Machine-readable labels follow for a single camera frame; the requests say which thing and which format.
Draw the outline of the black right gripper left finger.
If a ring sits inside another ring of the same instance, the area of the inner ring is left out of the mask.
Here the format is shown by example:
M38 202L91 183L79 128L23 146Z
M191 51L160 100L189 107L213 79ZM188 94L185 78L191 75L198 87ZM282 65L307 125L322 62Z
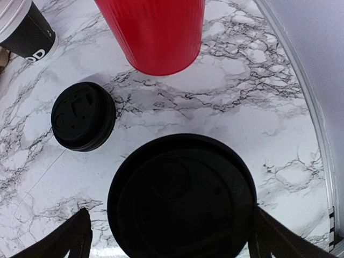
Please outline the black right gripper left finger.
M82 208L48 236L14 257L89 257L91 242L90 215Z

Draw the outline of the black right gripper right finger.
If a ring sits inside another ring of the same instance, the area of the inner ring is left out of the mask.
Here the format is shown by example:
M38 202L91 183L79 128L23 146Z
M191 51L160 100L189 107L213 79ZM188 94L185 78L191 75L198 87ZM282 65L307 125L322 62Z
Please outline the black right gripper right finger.
M254 208L248 249L250 257L333 257L290 231L259 206Z

